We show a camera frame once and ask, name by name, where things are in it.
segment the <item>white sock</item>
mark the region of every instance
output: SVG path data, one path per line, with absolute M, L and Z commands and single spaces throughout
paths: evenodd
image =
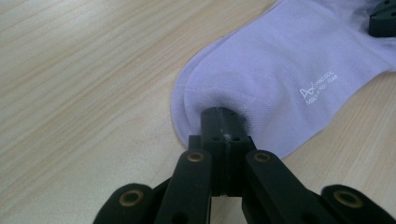
M 373 0 L 281 0 L 195 55 L 180 73 L 172 117 L 184 145 L 200 114 L 227 107 L 257 148 L 283 158 L 326 127 L 375 76 L 396 70 L 396 38 L 367 34 Z

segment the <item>sock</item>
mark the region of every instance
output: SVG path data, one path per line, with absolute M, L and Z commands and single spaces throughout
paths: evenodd
M 242 115 L 258 149 L 283 158 L 325 128 L 375 76 L 396 70 L 396 38 L 367 34 L 380 1 L 281 0 L 196 54 L 172 93 L 182 143 L 200 134 L 200 114 Z

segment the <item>black object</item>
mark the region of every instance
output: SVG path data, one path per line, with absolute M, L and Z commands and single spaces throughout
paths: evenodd
M 386 0 L 376 6 L 370 15 L 369 35 L 396 36 L 396 0 Z
M 242 197 L 250 224 L 396 223 L 355 189 L 334 185 L 320 196 L 306 189 L 276 155 L 256 149 L 233 111 L 207 109 L 201 123 L 170 179 L 155 189 L 117 189 L 94 224 L 209 223 L 211 197 L 220 195 Z

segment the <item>black plastic linkage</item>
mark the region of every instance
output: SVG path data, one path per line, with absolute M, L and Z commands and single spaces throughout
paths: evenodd
M 246 159 L 247 181 L 271 223 L 338 223 L 275 154 L 251 151 Z
M 99 211 L 93 224 L 145 223 L 155 192 L 148 186 L 130 184 L 117 189 Z
M 385 0 L 375 7 L 368 33 L 374 37 L 396 36 L 396 0 Z
M 347 186 L 328 186 L 322 190 L 321 199 L 329 211 L 346 224 L 395 223 L 384 209 L 361 192 Z
M 189 150 L 180 156 L 154 223 L 209 222 L 211 163 L 210 154 L 202 150 Z

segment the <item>wood grain surface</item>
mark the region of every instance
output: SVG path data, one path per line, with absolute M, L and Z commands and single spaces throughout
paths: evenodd
M 155 187 L 185 150 L 177 74 L 273 0 L 0 0 L 0 223 L 92 223 L 128 183 Z M 396 74 L 360 89 L 284 162 L 314 192 L 361 190 L 396 217 Z M 246 223 L 239 199 L 212 223 Z

